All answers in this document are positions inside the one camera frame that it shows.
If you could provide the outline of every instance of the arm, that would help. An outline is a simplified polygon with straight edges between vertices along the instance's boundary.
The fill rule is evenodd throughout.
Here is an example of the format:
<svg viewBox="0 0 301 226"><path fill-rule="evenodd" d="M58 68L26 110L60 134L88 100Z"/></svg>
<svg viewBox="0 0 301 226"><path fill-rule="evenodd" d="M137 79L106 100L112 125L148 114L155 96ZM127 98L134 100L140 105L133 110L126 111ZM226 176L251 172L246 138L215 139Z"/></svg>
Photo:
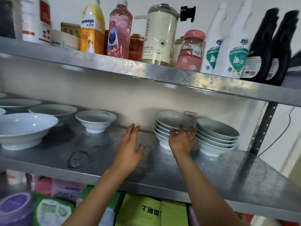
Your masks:
<svg viewBox="0 0 301 226"><path fill-rule="evenodd" d="M244 225L193 162L189 152L194 142L195 132L193 127L188 131L184 131L181 125L178 134L175 133L174 129L171 129L169 145L183 175L199 224L202 226Z"/></svg>
<svg viewBox="0 0 301 226"><path fill-rule="evenodd" d="M140 126L129 126L123 134L112 167L107 169L96 186L80 203L63 226L98 225L119 186L139 164L144 146L136 149Z"/></svg>

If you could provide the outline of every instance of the white wall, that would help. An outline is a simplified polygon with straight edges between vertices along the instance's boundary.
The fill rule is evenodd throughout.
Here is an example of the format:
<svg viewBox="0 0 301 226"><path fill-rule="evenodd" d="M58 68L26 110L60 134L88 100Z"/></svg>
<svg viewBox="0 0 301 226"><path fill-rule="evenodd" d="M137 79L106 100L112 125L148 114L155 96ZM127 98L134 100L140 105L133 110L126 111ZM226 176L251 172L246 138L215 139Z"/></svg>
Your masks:
<svg viewBox="0 0 301 226"><path fill-rule="evenodd" d="M194 23L179 22L176 37L189 29L206 31L217 6L228 2L228 18L223 27L227 33L242 0L128 0L128 9L133 15L144 15L149 6L168 3L179 9L181 6L196 5ZM53 28L60 30L61 22L79 24L81 12L87 0L49 0ZM108 28L110 11L117 0L100 0L100 5ZM280 19L284 13L299 8L301 0L254 0L253 15L246 31L252 38L265 14L272 7L280 8ZM134 20L132 32L144 34L145 20ZM297 28L292 41L292 50L300 49L298 38L301 28ZM118 114L117 123L140 124L150 130L156 112L160 110L185 110L197 112L200 116L213 118L238 129L241 133L239 147L246 150L263 102L237 97L207 96L192 89L178 87L168 89L162 83L120 76L113 73L85 70L84 73L62 69L59 64L15 57L0 59L3 91L31 98L46 99L59 103L73 104L94 109L105 109ZM263 143L265 149L282 132L288 122L290 106L279 106L271 128ZM287 156L294 150L293 142L300 132L300 109L292 113L293 122L287 133L262 158L277 170L281 170Z"/></svg>

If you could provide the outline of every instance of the white spray bottle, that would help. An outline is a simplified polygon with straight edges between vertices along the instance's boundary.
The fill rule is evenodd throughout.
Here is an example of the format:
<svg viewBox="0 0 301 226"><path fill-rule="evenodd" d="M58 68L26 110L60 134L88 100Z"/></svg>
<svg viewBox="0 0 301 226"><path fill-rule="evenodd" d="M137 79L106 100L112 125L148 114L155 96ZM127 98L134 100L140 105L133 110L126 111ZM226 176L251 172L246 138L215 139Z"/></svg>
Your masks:
<svg viewBox="0 0 301 226"><path fill-rule="evenodd" d="M215 68L217 54L223 42L221 29L225 19L227 18L227 3L223 2L217 8L217 11L205 33L205 48L203 51L203 59L200 72L212 74Z"/></svg>
<svg viewBox="0 0 301 226"><path fill-rule="evenodd" d="M212 74L240 79L251 45L249 37L244 32L246 23L252 15L251 3L251 0L242 2L230 32L219 49Z"/></svg>

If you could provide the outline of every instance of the pink dish soap bottle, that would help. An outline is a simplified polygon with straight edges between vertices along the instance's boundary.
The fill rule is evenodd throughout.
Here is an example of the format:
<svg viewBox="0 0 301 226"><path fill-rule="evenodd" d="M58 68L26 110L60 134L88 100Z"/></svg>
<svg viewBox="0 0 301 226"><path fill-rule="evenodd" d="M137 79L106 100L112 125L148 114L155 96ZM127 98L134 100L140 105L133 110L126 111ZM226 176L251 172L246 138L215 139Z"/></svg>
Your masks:
<svg viewBox="0 0 301 226"><path fill-rule="evenodd" d="M127 0L118 0L110 13L107 55L128 59L133 15L127 9Z"/></svg>

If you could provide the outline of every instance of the forearm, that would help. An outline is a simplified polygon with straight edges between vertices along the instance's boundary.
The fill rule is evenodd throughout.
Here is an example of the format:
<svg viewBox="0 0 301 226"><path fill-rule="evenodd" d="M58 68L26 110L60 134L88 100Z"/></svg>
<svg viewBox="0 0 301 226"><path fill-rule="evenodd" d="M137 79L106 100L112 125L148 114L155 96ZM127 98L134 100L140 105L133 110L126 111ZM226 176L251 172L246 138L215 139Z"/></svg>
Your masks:
<svg viewBox="0 0 301 226"><path fill-rule="evenodd" d="M200 225L243 225L187 152L174 154Z"/></svg>
<svg viewBox="0 0 301 226"><path fill-rule="evenodd" d="M106 170L89 195L75 209L63 226L98 225L116 190L126 178L114 168Z"/></svg>

